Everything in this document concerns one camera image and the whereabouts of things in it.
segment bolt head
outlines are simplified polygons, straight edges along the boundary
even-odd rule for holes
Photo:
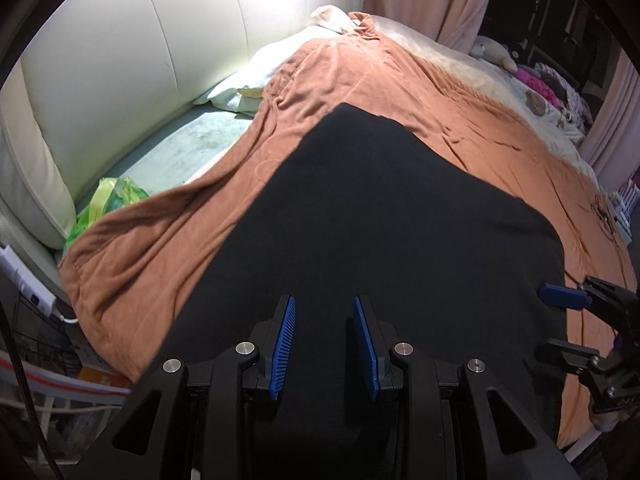
[[[394,346],[394,351],[400,355],[411,355],[414,353],[414,347],[412,347],[409,343],[398,343]]]
[[[178,359],[167,359],[167,361],[162,364],[162,370],[168,374],[173,374],[174,372],[177,372],[181,366],[182,363]]]
[[[480,359],[469,359],[469,361],[466,362],[466,367],[475,374],[481,374],[486,370],[484,361],[481,361]]]
[[[255,345],[251,341],[243,341],[236,345],[236,352],[240,355],[249,355],[255,350]]]

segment stuffed animal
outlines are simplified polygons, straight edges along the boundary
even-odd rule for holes
[[[542,95],[534,92],[533,90],[527,90],[527,108],[535,113],[538,117],[542,117],[546,113],[546,101]]]
[[[511,59],[509,51],[500,43],[485,36],[478,36],[474,41],[474,46],[469,53],[476,59],[485,59],[489,63],[501,66],[507,72],[515,74],[518,70],[516,62]]]

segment pink clothing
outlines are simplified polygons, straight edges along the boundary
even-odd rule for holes
[[[562,110],[562,103],[560,102],[560,99],[558,99],[558,96],[556,96],[554,91],[549,88],[549,86],[545,82],[540,81],[540,79],[538,79],[536,76],[521,68],[518,69],[514,76],[529,88],[542,95],[542,97],[549,101],[554,106],[554,108]]]

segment blue clamp pad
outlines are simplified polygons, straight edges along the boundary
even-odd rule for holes
[[[538,297],[546,306],[559,306],[572,310],[588,309],[591,306],[591,298],[584,290],[565,286],[543,283],[538,290]]]

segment brown blanket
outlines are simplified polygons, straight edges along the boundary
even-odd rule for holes
[[[449,162],[539,210],[558,231],[574,278],[636,286],[624,244],[594,213],[593,184],[514,112],[376,32],[366,14],[354,17],[362,20],[356,31],[309,41],[285,63],[247,132],[208,173],[105,216],[60,263],[89,341],[132,380],[278,165],[341,102],[404,124]],[[568,322],[570,341],[609,351],[606,325],[577,312]],[[569,378],[559,444],[588,426],[587,402]]]

